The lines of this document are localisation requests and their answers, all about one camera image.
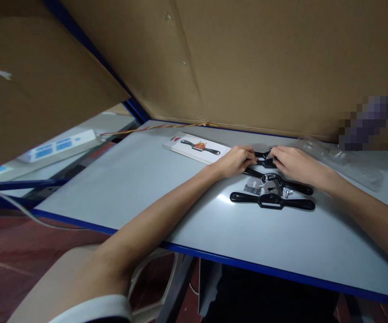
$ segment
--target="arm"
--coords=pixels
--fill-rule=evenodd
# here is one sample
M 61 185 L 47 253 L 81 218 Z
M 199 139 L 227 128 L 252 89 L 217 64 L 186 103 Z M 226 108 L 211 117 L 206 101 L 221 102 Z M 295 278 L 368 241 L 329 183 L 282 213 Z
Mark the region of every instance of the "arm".
M 278 146 L 271 157 L 285 175 L 315 186 L 345 205 L 349 215 L 388 253 L 388 205 L 375 199 L 301 150 Z
M 133 218 L 93 253 L 59 313 L 95 297 L 128 295 L 135 267 L 158 247 L 201 195 L 216 181 L 243 173 L 257 160 L 252 147 L 236 146 Z

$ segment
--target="red floor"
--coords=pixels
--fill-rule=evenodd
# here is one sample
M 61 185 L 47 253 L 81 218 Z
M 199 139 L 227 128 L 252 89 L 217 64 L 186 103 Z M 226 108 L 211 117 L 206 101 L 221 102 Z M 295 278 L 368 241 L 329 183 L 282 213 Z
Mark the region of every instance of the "red floor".
M 41 226 L 27 218 L 0 218 L 0 323 L 6 322 L 43 274 L 71 248 L 101 243 L 107 235 L 94 231 L 62 231 Z M 131 297 L 132 308 L 138 309 L 161 298 L 173 264 L 173 256 L 151 262 L 140 277 Z M 192 277 L 198 291 L 199 262 Z M 388 305 L 366 301 L 377 323 L 388 323 Z M 188 288 L 178 323 L 198 323 L 198 296 Z M 346 300 L 342 295 L 336 318 L 351 322 Z

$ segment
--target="hand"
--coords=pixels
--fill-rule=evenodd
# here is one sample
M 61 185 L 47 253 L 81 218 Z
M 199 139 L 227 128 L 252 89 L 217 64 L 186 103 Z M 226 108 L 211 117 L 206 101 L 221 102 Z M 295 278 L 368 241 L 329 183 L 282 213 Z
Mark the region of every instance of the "hand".
M 270 151 L 270 157 L 278 159 L 273 163 L 285 175 L 320 189 L 327 187 L 337 175 L 332 168 L 297 148 L 277 146 Z
M 218 179 L 222 179 L 243 173 L 249 165 L 255 165 L 257 160 L 252 147 L 235 146 L 208 167 L 218 176 Z

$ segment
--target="plastic packaging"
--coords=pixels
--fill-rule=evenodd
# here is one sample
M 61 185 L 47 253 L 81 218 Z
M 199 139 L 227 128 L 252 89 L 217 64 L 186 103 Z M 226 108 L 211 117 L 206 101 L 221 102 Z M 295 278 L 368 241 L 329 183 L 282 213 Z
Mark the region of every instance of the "plastic packaging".
M 357 152 L 342 151 L 334 144 L 326 144 L 309 136 L 299 138 L 296 148 L 374 192 L 382 186 L 382 171 Z

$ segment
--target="white table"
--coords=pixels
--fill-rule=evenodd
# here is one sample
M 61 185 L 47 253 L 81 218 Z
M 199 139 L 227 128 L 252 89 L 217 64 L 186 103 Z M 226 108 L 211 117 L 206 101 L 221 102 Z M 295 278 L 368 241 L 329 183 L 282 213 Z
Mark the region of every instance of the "white table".
M 134 124 L 135 124 L 135 119 L 133 117 L 122 116 L 122 115 L 115 114 L 113 112 L 102 112 L 90 118 L 89 120 L 86 120 L 85 122 L 79 124 L 78 126 L 75 126 L 74 128 L 71 128 L 61 133 L 60 135 L 57 135 L 56 137 L 44 142 L 43 144 L 55 142 L 89 129 L 93 129 L 95 130 L 95 132 L 100 134 L 105 132 L 123 131 L 125 129 L 130 128 Z M 32 171 L 23 176 L 17 177 L 13 180 L 25 181 L 25 180 L 49 179 L 52 176 L 59 173 L 60 171 L 62 171 L 63 169 L 65 169 L 66 167 L 75 163 L 77 160 L 79 160 L 81 157 L 85 156 L 89 152 L 90 152 L 90 149 L 84 152 L 78 153 L 69 158 L 66 158 L 64 160 L 58 161 L 54 164 Z M 1 193 L 7 194 L 10 196 L 22 197 L 32 190 L 33 188 L 24 188 L 24 189 L 17 189 L 17 190 L 1 191 Z
M 172 123 L 148 121 L 142 127 L 161 124 Z M 295 140 L 204 127 L 137 132 L 38 205 L 38 214 L 41 210 L 45 216 L 63 215 L 71 223 L 121 228 L 205 166 L 161 146 L 178 131 L 230 147 L 251 145 L 256 151 Z M 388 204 L 388 152 L 366 155 L 383 168 L 385 179 L 378 193 L 360 188 Z M 270 172 L 261 166 L 255 169 Z M 232 203 L 230 193 L 243 192 L 247 179 L 240 175 L 216 183 L 166 241 L 200 257 L 388 302 L 388 256 L 328 195 L 315 191 L 313 212 Z M 301 197 L 294 193 L 289 198 Z

